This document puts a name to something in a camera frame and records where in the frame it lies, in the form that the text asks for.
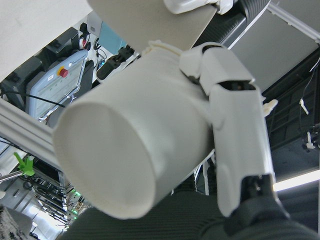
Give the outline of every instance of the white cylindrical cup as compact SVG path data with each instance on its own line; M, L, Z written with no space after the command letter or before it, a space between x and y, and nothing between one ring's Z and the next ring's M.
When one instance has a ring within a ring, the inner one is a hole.
M95 207L144 216L208 155L208 101L169 47L142 58L66 108L54 130L57 159Z

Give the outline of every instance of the control panel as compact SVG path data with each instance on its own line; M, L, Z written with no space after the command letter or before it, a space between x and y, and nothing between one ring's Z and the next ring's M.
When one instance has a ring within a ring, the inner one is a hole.
M88 51L77 51L63 61L54 63L47 72L38 73L26 86L26 93L62 104L80 89ZM58 108L56 104L26 98L26 112L43 121Z

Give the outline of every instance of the ceiling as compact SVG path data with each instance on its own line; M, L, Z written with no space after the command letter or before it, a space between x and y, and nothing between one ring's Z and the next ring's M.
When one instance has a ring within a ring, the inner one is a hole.
M320 32L319 0L273 0ZM268 10L232 48L262 91L311 54L317 44Z

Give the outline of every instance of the electronic equipment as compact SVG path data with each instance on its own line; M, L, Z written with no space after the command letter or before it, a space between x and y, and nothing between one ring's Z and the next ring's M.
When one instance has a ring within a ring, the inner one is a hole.
M38 73L26 86L26 93L56 103L63 103L80 89L88 51L81 50L62 62L56 62L47 72ZM57 105L27 97L26 112L43 121Z
M57 58L70 55L72 50L80 49L78 30L70 27L67 31L45 46L45 49L52 52Z
M0 83L0 89L2 92L15 91L25 93L27 83L43 70L43 62L39 58L32 56ZM8 93L6 97L17 108L25 110L26 98L24 96Z

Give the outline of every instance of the white panel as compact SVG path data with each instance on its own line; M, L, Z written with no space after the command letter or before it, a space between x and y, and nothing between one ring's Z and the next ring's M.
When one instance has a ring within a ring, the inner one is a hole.
M232 51L264 91L316 48L309 37L266 11Z
M86 0L0 0L0 81L91 11Z
M88 1L100 18L140 53L154 40L190 49L217 11L206 5L175 15L163 0Z

